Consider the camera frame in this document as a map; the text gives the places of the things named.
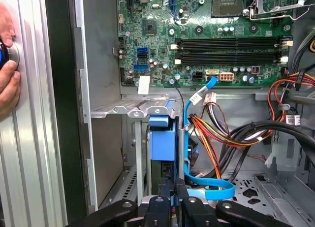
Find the person's hand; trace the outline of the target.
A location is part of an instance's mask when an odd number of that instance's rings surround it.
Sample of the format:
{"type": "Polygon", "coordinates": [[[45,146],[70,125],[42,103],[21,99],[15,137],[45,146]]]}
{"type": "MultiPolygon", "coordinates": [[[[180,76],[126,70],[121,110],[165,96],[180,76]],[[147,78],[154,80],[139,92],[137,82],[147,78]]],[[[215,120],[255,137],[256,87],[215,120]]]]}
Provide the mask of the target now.
{"type": "MultiPolygon", "coordinates": [[[[3,2],[0,3],[0,39],[8,48],[13,46],[15,28],[3,2]]],[[[7,61],[0,70],[0,120],[3,121],[16,107],[20,97],[20,73],[13,60],[7,61]]]]}

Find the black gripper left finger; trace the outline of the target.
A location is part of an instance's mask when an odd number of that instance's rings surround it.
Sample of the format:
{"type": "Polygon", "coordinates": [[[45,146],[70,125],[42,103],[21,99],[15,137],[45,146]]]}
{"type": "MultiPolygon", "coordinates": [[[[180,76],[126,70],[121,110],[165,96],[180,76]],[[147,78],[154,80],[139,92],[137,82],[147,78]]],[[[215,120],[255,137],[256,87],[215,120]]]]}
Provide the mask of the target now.
{"type": "Polygon", "coordinates": [[[129,199],[119,200],[93,212],[69,227],[169,227],[171,225],[170,181],[161,178],[158,195],[142,198],[137,204],[129,199]]]}

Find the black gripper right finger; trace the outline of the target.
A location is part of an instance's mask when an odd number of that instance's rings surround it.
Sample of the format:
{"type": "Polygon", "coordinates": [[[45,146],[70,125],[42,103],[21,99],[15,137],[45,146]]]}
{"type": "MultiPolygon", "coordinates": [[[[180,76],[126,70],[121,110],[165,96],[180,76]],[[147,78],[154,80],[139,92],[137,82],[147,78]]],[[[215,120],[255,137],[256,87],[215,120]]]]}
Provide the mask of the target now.
{"type": "Polygon", "coordinates": [[[183,179],[175,180],[183,227],[288,227],[271,216],[262,214],[234,201],[219,201],[215,208],[190,196],[183,179]]]}

